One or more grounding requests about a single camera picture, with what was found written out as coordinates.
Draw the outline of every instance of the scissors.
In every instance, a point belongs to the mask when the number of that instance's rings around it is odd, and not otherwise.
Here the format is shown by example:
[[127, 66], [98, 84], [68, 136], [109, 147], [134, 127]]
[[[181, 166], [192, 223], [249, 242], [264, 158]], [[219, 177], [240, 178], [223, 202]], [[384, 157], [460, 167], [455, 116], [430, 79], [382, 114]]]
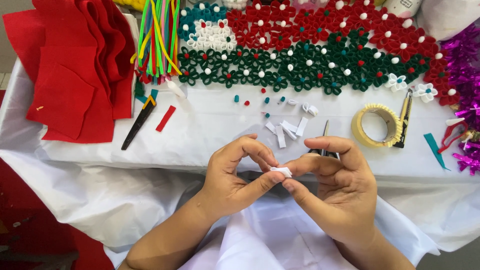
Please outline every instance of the scissors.
[[[328, 127], [330, 126], [330, 120], [327, 120], [327, 124], [325, 124], [324, 136], [328, 136]], [[309, 153], [319, 154], [323, 157], [331, 157], [338, 159], [338, 154], [334, 152], [328, 152], [325, 149], [310, 149]]]

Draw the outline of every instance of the white pom pom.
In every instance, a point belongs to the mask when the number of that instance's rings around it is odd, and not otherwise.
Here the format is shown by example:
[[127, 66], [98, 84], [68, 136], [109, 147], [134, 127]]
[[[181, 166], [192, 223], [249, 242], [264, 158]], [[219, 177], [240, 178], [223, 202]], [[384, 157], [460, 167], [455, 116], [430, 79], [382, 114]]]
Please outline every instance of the white pom pom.
[[341, 10], [343, 8], [343, 5], [345, 5], [345, 3], [342, 1], [337, 1], [337, 3], [335, 3], [335, 8], [337, 10]]
[[409, 28], [410, 26], [412, 26], [412, 19], [406, 19], [403, 23], [402, 23], [402, 26], [403, 28]]

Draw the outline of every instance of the hand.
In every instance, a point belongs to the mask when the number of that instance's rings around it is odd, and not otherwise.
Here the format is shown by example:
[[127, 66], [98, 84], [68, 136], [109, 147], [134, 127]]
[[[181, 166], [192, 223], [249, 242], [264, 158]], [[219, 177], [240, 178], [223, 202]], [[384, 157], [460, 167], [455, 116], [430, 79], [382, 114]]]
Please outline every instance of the hand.
[[280, 166], [288, 167], [293, 176], [313, 172], [319, 181], [318, 197], [296, 180], [286, 179], [282, 185], [330, 237], [352, 248], [369, 245], [375, 235], [377, 185], [360, 149], [349, 139], [333, 136], [304, 143], [339, 153], [340, 160], [311, 153]]
[[[257, 134], [242, 136], [213, 153], [205, 184], [197, 194], [208, 217], [217, 220], [239, 212], [285, 179], [280, 172], [270, 172], [269, 166], [278, 166], [278, 161], [272, 150], [256, 138]], [[247, 156], [265, 172], [249, 184], [237, 177], [236, 170], [240, 160]]]

